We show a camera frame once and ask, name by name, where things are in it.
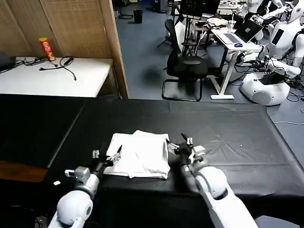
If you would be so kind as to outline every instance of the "black table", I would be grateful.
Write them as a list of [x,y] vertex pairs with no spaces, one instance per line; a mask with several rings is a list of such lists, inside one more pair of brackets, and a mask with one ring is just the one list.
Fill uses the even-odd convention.
[[0,160],[49,168],[86,100],[0,95]]
[[[88,98],[47,173],[44,184],[62,182],[48,189],[49,194],[71,187],[73,180],[64,177],[65,169],[89,164],[92,150],[102,145],[105,151],[114,133],[136,130],[168,133],[177,143],[182,142],[180,133],[190,135],[195,144],[206,148],[210,164],[225,172],[233,191],[254,217],[302,222],[298,207],[304,201],[303,168],[265,107],[255,104]],[[93,217],[104,227],[141,227],[139,218],[149,221],[144,225],[151,227],[210,223],[205,203],[187,188],[173,154],[169,165],[166,181],[106,176]]]

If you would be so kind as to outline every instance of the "trash can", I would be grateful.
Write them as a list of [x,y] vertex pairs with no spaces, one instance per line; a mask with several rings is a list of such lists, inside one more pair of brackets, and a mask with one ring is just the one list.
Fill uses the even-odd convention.
[[134,22],[136,24],[141,24],[143,22],[143,11],[138,9],[138,10],[133,10],[134,14]]

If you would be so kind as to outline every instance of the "wall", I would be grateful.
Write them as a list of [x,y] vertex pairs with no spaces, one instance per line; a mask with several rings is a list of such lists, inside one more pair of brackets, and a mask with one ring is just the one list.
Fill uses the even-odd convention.
[[0,51],[9,56],[44,56],[38,39],[48,37],[57,57],[112,58],[128,98],[112,0],[0,0],[0,30]]

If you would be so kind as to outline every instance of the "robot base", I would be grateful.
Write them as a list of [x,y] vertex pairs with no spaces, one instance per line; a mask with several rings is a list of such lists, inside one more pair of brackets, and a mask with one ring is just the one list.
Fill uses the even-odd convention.
[[288,96],[290,87],[285,82],[273,85],[264,85],[259,79],[264,73],[252,73],[246,75],[240,88],[241,92],[249,100],[261,105],[279,105]]

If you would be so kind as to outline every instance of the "humanoid robot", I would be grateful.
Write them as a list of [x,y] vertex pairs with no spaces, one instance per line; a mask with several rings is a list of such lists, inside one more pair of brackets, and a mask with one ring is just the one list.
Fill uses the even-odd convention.
[[[264,51],[269,50],[269,57],[266,57],[265,68],[270,69],[272,74],[246,75],[240,90],[249,100],[262,105],[278,105],[288,96],[290,87],[284,80],[301,73],[299,66],[304,56],[304,34],[300,18],[303,13],[304,0],[300,0],[290,10],[286,21],[275,20],[268,25],[269,44]],[[295,46],[295,52],[290,66],[278,59],[282,59],[292,46]]]

